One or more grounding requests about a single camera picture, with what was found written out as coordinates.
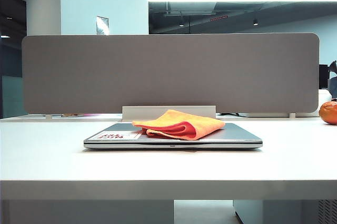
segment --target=office desk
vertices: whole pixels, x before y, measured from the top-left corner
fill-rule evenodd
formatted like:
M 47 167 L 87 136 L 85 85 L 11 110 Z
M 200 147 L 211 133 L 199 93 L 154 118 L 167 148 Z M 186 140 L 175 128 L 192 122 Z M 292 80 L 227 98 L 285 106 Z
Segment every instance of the office desk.
M 91 151 L 109 121 L 2 120 L 4 200 L 335 199 L 337 126 L 320 118 L 227 119 L 253 151 Z

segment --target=folded towel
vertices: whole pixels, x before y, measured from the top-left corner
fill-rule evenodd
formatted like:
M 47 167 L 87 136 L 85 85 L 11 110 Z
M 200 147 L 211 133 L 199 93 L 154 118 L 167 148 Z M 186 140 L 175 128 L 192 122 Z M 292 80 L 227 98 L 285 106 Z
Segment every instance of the folded towel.
M 225 125 L 221 120 L 175 110 L 168 110 L 156 120 L 133 121 L 132 124 L 147 129 L 146 134 L 149 136 L 159 134 L 185 140 L 197 140 Z

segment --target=desk leg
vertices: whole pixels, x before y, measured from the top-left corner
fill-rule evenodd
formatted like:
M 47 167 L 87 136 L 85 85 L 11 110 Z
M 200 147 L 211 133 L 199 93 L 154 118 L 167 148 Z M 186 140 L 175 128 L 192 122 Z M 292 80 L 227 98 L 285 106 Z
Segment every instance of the desk leg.
M 5 224 L 173 224 L 173 200 L 11 200 Z

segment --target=sticker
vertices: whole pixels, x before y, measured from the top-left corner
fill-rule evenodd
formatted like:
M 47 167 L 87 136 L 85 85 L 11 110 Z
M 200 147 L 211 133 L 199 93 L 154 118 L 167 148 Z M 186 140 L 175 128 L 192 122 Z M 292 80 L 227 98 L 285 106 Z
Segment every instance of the sticker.
M 141 131 L 103 131 L 89 140 L 134 140 L 142 135 Z

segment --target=white wall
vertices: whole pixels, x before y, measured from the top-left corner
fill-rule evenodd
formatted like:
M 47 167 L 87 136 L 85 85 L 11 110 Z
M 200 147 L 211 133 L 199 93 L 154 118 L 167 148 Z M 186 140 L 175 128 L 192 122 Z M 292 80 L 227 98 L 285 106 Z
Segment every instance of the white wall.
M 283 23 L 267 27 L 253 27 L 240 33 L 266 32 L 313 32 L 320 39 L 320 64 L 331 64 L 337 60 L 337 15 L 329 15 L 303 21 Z
M 147 0 L 61 0 L 61 33 L 96 34 L 96 16 L 109 18 L 110 34 L 148 34 Z

